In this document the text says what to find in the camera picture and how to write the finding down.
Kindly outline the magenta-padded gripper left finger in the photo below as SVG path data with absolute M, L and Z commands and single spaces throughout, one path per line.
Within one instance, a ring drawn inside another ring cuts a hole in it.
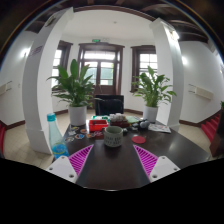
M 84 168 L 92 148 L 93 145 L 89 145 L 73 153 L 69 157 L 61 156 L 47 168 L 47 171 L 75 183 Z

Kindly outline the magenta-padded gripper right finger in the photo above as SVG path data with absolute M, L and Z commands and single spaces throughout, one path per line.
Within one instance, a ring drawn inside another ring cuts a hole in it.
M 168 157 L 157 157 L 146 149 L 134 145 L 134 149 L 150 182 L 155 182 L 180 170 Z

